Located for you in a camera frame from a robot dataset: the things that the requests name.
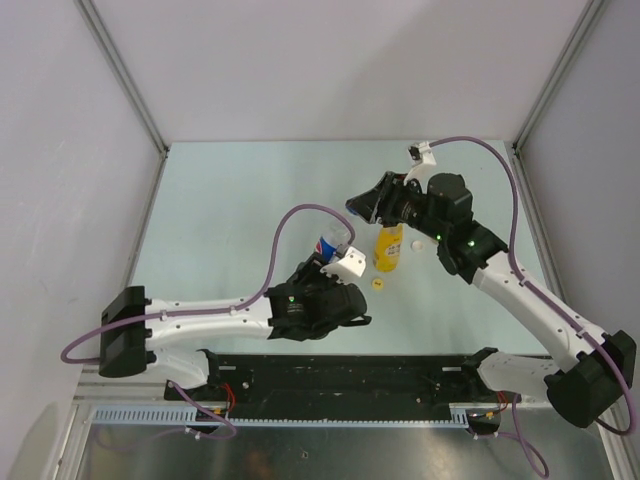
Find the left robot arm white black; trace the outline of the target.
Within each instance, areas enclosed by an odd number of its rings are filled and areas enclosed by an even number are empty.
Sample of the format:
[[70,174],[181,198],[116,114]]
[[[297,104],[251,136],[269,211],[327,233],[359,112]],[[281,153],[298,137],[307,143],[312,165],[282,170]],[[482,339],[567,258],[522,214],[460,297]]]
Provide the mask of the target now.
[[217,338],[302,342],[368,325],[367,303],[355,283],[365,269],[365,255],[353,247],[330,262],[314,253],[249,306],[150,299],[144,287],[127,287],[102,313],[99,374],[154,375],[210,399],[221,387],[210,350]]

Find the yellow juice bottle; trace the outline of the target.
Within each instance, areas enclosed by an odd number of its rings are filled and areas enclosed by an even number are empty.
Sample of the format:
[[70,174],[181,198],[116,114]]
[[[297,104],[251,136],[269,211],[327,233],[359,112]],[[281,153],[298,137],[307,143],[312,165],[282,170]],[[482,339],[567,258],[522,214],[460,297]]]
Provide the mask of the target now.
[[403,226],[382,227],[374,248],[374,267],[383,273],[396,269],[403,242]]

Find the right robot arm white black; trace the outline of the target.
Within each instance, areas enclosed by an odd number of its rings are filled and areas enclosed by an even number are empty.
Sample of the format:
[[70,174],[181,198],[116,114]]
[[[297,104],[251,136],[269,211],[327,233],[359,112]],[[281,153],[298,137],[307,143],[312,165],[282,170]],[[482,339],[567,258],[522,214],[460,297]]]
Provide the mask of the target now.
[[387,172],[346,208],[368,224],[405,224],[437,243],[445,270],[502,305],[546,348],[549,359],[484,348],[467,362],[463,393],[484,401],[495,391],[548,401],[570,424],[586,428],[633,383],[636,343],[624,331],[606,333],[528,275],[509,247],[474,220],[473,196],[462,176],[441,173],[425,188]]

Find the clear water bottle blue label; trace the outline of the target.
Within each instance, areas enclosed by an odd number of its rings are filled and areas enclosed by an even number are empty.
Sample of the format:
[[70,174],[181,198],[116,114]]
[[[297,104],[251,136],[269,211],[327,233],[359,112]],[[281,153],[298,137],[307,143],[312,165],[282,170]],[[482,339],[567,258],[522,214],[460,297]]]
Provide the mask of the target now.
[[315,252],[330,263],[336,254],[344,252],[352,239],[351,229],[340,221],[333,221],[323,230],[316,243]]

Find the white bottle cap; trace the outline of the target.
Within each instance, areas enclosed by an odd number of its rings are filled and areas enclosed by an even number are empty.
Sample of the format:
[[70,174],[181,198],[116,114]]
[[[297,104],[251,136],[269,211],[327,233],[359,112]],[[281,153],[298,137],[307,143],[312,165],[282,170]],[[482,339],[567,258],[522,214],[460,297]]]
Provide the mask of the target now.
[[424,249],[424,244],[421,241],[415,240],[411,244],[411,249],[414,252],[421,251]]

